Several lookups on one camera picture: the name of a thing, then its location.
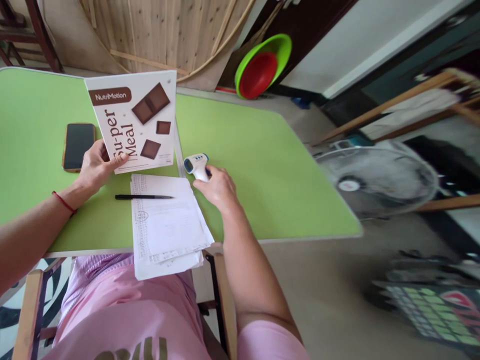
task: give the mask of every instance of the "hand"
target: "hand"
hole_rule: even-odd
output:
[[[232,206],[239,206],[235,183],[227,171],[211,165],[207,165],[206,168],[211,172],[210,182],[197,179],[193,182],[193,186],[200,190],[221,213]]]
[[[125,164],[128,159],[129,156],[122,153],[110,160],[104,140],[97,140],[92,147],[85,152],[85,155],[83,155],[80,175],[73,185],[84,189],[92,196],[107,183],[110,174]]]

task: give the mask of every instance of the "nutrimotion box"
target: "nutrimotion box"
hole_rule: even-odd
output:
[[[173,165],[176,71],[84,81],[110,159],[129,155],[115,174]]]

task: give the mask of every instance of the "infrared thermometer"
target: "infrared thermometer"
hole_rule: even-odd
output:
[[[208,183],[210,179],[207,175],[207,169],[205,168],[207,161],[209,161],[207,154],[196,154],[186,157],[185,160],[183,160],[183,167],[187,173],[193,174],[195,179]]]

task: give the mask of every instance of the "green table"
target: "green table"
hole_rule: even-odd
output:
[[[3,224],[72,183],[77,174],[62,169],[66,126],[97,125],[97,120],[81,78],[5,68],[0,84]],[[182,155],[206,153],[210,164],[228,170],[258,239],[361,233],[358,220],[279,114],[178,95],[176,120]],[[176,161],[141,173],[179,176]],[[130,176],[112,175],[68,222],[50,255],[131,252],[131,204],[114,199],[130,193]],[[221,242],[220,214],[197,190],[195,195],[215,241]]]

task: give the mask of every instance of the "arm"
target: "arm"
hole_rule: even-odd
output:
[[[58,195],[70,207],[78,209],[99,191],[110,173],[127,160],[128,156],[122,154],[108,161],[104,141],[96,141],[83,157],[78,178]],[[32,270],[71,215],[71,211],[52,195],[0,227],[0,295]]]
[[[302,341],[282,288],[240,205],[233,180],[224,169],[207,166],[210,182],[193,186],[214,204],[223,219],[223,255],[240,332],[254,320],[279,324]]]

